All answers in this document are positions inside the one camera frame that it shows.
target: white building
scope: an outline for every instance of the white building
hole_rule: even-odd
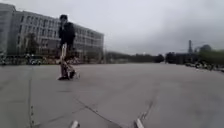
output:
[[[39,53],[49,54],[57,50],[59,19],[32,12],[16,11],[13,5],[0,4],[0,51],[7,54],[19,53],[27,43],[27,35],[35,34]],[[96,53],[101,57],[104,35],[94,30],[74,24],[76,39],[74,48],[80,56]]]
[[[0,53],[7,53],[9,48],[10,28],[15,7],[8,4],[0,4]]]

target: concrete pavement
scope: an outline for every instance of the concrete pavement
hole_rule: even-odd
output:
[[[40,128],[221,128],[224,75],[166,64],[77,66],[81,78],[57,81],[57,66],[0,68],[0,125],[28,126],[28,85]]]

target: building window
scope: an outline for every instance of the building window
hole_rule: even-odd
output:
[[[19,27],[19,33],[21,33],[22,32],[22,25],[20,25],[20,27]]]
[[[24,16],[21,17],[21,22],[23,22],[23,20],[24,20]]]
[[[30,24],[33,24],[33,17],[30,18]]]
[[[29,23],[29,22],[30,22],[30,16],[27,16],[26,23]]]
[[[30,33],[31,32],[31,26],[29,26],[29,28],[28,28],[28,33]]]
[[[39,28],[36,29],[36,33],[37,33],[37,35],[39,35]]]
[[[33,27],[33,33],[35,33],[35,27]]]
[[[41,36],[44,36],[44,29],[42,29],[42,33],[41,33]]]
[[[55,38],[57,37],[57,32],[56,32],[56,31],[54,31],[54,37],[55,37]]]
[[[50,37],[50,35],[51,35],[51,31],[48,30],[48,32],[47,32],[47,36]]]
[[[38,25],[41,26],[41,19],[39,19]]]
[[[18,45],[20,44],[20,36],[18,36],[17,44],[18,44]]]
[[[46,27],[46,25],[47,25],[47,20],[44,20],[43,27]]]
[[[34,25],[37,25],[37,21],[38,21],[38,19],[35,18]]]
[[[24,28],[24,33],[25,34],[27,33],[27,26],[25,26],[25,28]]]

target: building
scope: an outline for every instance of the building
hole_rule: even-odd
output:
[[[24,54],[29,35],[38,43],[37,54],[58,53],[59,19],[27,11],[16,11],[13,5],[0,4],[0,51],[5,54]],[[101,59],[104,35],[74,24],[74,52],[79,57]]]
[[[0,4],[0,53],[5,54],[10,48],[10,30],[15,7],[8,4]]]

